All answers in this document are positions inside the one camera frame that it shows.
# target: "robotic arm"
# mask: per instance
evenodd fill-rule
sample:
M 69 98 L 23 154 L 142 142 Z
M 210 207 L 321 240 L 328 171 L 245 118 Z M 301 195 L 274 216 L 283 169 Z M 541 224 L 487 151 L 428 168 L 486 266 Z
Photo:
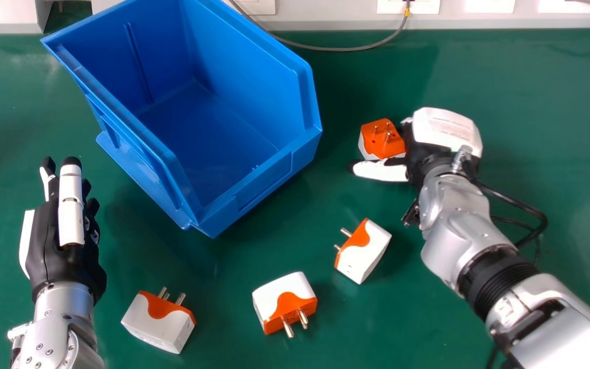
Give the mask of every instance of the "robotic arm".
M 404 158 L 356 161 L 351 171 L 417 187 L 403 223 L 419 226 L 424 264 L 484 321 L 508 358 L 503 367 L 590 367 L 590 307 L 520 256 L 491 220 L 475 174 L 482 142 L 473 121 L 422 108 L 398 131 Z
M 19 264 L 31 282 L 33 321 L 8 332 L 13 369 L 103 369 L 92 328 L 92 310 L 106 291 L 99 265 L 99 203 L 85 199 L 76 157 L 63 161 L 60 176 L 46 157 L 40 166 L 45 202 L 24 213 Z

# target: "plug pin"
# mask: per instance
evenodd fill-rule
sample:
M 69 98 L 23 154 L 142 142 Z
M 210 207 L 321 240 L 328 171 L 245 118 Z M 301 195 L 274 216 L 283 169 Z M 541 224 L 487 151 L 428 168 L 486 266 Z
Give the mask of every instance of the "plug pin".
M 286 320 L 284 320 L 284 318 L 281 318 L 281 321 L 284 323 L 284 330 L 286 331 L 286 336 L 288 336 L 288 338 L 295 337 L 295 332 L 293 332 L 293 328 L 290 326 L 290 324 L 286 323 Z
M 175 304 L 181 304 L 183 302 L 183 300 L 185 299 L 185 293 L 181 293 L 179 295 L 179 297 L 176 298 L 176 301 L 174 301 Z
M 302 309 L 297 310 L 297 314 L 300 316 L 300 323 L 302 323 L 303 329 L 309 329 L 309 318 L 306 317 Z

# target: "power adapter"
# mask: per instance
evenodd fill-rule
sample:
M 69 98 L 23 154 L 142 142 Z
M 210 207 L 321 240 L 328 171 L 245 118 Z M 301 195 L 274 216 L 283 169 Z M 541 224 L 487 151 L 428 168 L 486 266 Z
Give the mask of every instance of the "power adapter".
M 309 281 L 302 272 L 291 273 L 252 292 L 256 315 L 265 334 L 284 329 L 288 338 L 293 338 L 291 324 L 300 322 L 309 328 L 309 316 L 318 307 Z
M 372 273 L 391 241 L 391 234 L 366 218 L 354 233 L 341 229 L 347 236 L 342 246 L 337 249 L 334 268 L 357 284 L 363 283 Z
M 122 317 L 122 325 L 136 338 L 178 354 L 195 327 L 195 317 L 181 306 L 185 294 L 180 294 L 174 303 L 168 301 L 169 297 L 165 287 L 157 296 L 138 292 Z

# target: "white wall socket panel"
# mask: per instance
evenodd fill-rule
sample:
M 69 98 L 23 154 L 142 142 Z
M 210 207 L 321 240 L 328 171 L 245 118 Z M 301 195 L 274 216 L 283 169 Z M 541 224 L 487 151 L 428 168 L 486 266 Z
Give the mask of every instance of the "white wall socket panel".
M 277 7 L 276 0 L 236 0 L 236 3 L 245 10 L 249 15 L 275 15 Z M 229 4 L 229 0 L 224 0 L 232 9 L 236 9 Z
M 538 0 L 538 12 L 590 14 L 590 5 L 566 0 Z
M 405 7 L 407 2 L 404 0 L 377 0 L 377 14 L 405 14 Z M 438 14 L 440 0 L 415 0 L 411 2 L 410 10 L 411 14 Z
M 516 0 L 466 0 L 466 13 L 513 14 Z

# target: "blue plastic bin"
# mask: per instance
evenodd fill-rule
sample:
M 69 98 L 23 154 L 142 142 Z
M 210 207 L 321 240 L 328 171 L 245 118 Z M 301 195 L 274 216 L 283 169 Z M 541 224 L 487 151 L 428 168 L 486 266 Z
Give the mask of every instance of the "blue plastic bin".
M 131 0 L 42 43 L 99 145 L 183 229 L 218 236 L 318 147 L 311 67 L 220 0 Z

